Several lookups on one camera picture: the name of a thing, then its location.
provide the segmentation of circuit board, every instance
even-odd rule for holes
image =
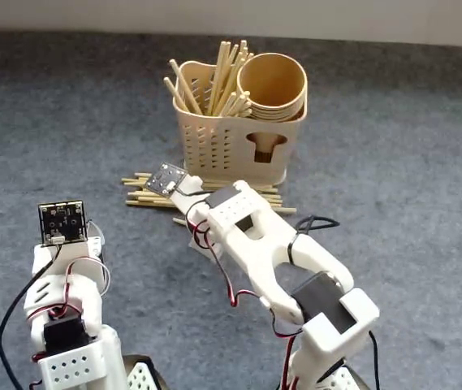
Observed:
[[[184,169],[163,163],[146,182],[146,188],[162,197],[170,197],[187,175]]]
[[[83,201],[45,203],[38,207],[43,245],[87,240]]]

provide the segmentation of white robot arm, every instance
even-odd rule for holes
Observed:
[[[346,358],[362,348],[378,307],[353,287],[349,270],[313,238],[298,232],[272,211],[268,202],[240,180],[214,193],[201,191],[201,179],[162,164],[148,189],[169,197],[186,214],[193,237],[208,245],[191,246],[215,260],[228,252],[248,275],[263,305],[276,317],[301,326],[300,348],[286,378],[298,390],[314,389],[336,374]],[[289,262],[314,273],[292,295],[277,282],[275,267]]]
[[[44,388],[160,390],[150,362],[137,362],[128,375],[117,332],[102,323],[110,272],[102,259],[104,237],[86,223],[82,201],[44,204],[39,211],[42,244],[34,248],[32,267],[37,278],[24,311]],[[17,380],[13,384],[20,388]]]

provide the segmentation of beige plastic basket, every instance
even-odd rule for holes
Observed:
[[[180,66],[202,111],[209,103],[215,68],[196,61]],[[182,96],[178,80],[176,88]],[[191,175],[211,180],[243,179],[251,184],[279,184],[285,180],[300,125],[306,118],[307,98],[296,119],[283,123],[196,115],[180,110],[174,98],[173,106],[184,144],[184,165]],[[272,153],[257,151],[258,138],[268,137],[277,143]]]

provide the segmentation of gray carpet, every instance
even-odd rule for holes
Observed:
[[[106,234],[104,318],[125,353],[151,355],[173,389],[275,388],[284,343],[269,315],[252,298],[232,309],[172,214],[127,208],[119,184],[180,163],[167,60],[213,60],[218,42],[0,33],[0,320],[28,279],[37,203],[81,198]],[[263,38],[250,47],[292,55],[309,74],[309,118],[283,194],[299,217],[342,223],[315,237],[381,308],[382,388],[462,388],[462,49]],[[37,379],[21,310],[5,345],[22,383]],[[370,345],[351,364],[373,385]],[[0,366],[0,388],[6,381]]]

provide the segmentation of pile of chopsticks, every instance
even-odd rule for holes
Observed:
[[[124,185],[137,187],[136,191],[127,193],[128,199],[126,204],[128,206],[140,206],[140,207],[175,207],[172,201],[152,193],[146,187],[146,181],[151,176],[151,173],[140,173],[135,174],[135,178],[122,178]],[[222,187],[226,187],[230,182],[223,181],[204,181],[202,188],[204,190],[216,191]],[[272,185],[251,185],[262,197],[264,197],[272,206],[272,210],[276,211],[279,214],[295,214],[297,212],[296,208],[292,207],[283,207],[283,199],[281,195],[278,194],[278,189]]]
[[[251,103],[248,102],[249,93],[244,92],[238,95],[236,93],[236,80],[238,71],[253,56],[254,53],[248,52],[246,40],[242,40],[239,45],[233,45],[232,49],[229,41],[222,41],[220,43],[209,104],[205,112],[202,112],[200,105],[192,93],[191,86],[185,80],[178,63],[174,59],[171,59],[169,64],[173,68],[178,78],[179,86],[184,91],[184,96],[192,107],[192,110],[189,110],[186,101],[182,99],[179,91],[176,90],[169,77],[164,77],[164,83],[166,83],[166,87],[175,97],[179,108],[183,111],[205,116],[238,116],[245,118],[252,114],[252,110],[250,109]]]

